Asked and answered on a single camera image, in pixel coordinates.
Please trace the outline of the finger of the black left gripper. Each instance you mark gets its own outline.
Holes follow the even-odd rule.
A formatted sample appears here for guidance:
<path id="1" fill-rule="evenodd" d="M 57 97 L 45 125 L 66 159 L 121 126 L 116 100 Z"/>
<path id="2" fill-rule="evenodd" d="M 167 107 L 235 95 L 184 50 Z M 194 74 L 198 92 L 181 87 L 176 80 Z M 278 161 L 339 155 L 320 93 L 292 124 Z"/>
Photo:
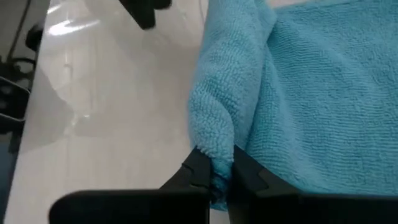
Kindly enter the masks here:
<path id="1" fill-rule="evenodd" d="M 155 27 L 155 10 L 168 9 L 172 5 L 172 0 L 119 0 L 119 2 L 142 30 Z"/>

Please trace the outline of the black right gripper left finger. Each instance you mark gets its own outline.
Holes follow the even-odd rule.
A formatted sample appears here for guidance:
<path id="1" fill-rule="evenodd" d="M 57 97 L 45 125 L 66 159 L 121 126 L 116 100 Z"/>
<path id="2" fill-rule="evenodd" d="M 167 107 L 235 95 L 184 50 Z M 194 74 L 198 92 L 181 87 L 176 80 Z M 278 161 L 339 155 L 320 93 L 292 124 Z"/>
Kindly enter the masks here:
<path id="1" fill-rule="evenodd" d="M 179 170 L 161 188 L 203 187 L 209 189 L 211 173 L 210 158 L 196 147 L 182 162 Z"/>

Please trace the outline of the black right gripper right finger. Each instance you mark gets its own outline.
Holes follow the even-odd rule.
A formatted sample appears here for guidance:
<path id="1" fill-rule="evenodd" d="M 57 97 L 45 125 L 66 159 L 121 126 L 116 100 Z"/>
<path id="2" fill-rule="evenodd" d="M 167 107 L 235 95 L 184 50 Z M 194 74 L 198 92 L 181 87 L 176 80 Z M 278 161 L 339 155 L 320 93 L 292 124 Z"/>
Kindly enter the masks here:
<path id="1" fill-rule="evenodd" d="M 299 190 L 234 146 L 233 180 L 255 195 L 290 195 Z"/>

